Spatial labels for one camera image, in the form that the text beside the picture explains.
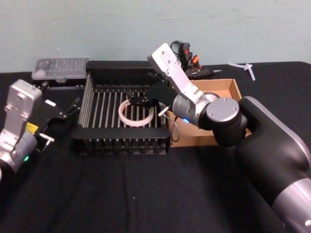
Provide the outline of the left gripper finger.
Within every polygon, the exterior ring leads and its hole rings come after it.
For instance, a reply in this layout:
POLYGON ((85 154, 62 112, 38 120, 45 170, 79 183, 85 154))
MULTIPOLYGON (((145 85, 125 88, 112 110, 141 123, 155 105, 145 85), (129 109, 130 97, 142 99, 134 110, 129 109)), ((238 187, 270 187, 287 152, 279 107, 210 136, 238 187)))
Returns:
POLYGON ((38 86, 38 89, 42 93, 42 97, 44 97, 44 94, 48 88, 49 88, 49 82, 48 81, 44 81, 40 86, 38 86))
POLYGON ((67 110, 59 112, 59 115, 58 115, 59 118, 62 120, 68 120, 74 115, 76 115, 77 113, 79 113, 80 112, 79 102, 80 102, 80 98, 76 97, 73 103, 71 104, 71 106, 67 110))

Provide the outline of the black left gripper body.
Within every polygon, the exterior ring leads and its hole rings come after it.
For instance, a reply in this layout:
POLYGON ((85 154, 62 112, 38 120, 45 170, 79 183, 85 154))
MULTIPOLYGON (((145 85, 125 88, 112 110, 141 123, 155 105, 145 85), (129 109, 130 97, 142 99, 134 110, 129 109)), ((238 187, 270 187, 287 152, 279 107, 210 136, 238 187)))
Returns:
POLYGON ((30 116, 26 120, 25 142, 54 142, 56 136, 48 134, 49 128, 54 125, 65 124, 67 119, 68 114, 56 104, 52 104, 52 101, 40 100, 38 106, 32 109, 30 116))

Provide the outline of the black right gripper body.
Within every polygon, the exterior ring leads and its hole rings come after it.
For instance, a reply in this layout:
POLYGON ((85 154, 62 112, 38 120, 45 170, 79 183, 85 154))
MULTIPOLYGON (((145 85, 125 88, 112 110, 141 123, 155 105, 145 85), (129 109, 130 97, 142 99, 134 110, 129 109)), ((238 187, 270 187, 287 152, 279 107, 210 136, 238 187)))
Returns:
POLYGON ((177 95, 175 89, 169 87, 166 82, 157 82, 146 91, 145 106, 153 107, 161 103, 164 106, 168 106, 171 110, 177 95))

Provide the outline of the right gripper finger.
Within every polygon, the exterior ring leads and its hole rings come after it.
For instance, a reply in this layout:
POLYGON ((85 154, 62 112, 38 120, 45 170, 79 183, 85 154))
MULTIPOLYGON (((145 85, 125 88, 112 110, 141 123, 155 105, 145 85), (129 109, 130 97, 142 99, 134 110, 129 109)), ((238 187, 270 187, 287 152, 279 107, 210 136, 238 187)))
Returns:
POLYGON ((130 96, 128 100, 133 106, 152 107, 152 103, 147 97, 130 96))
POLYGON ((156 83, 163 83, 166 82, 167 79, 160 74, 148 72, 147 73, 147 84, 148 85, 155 85, 156 83))

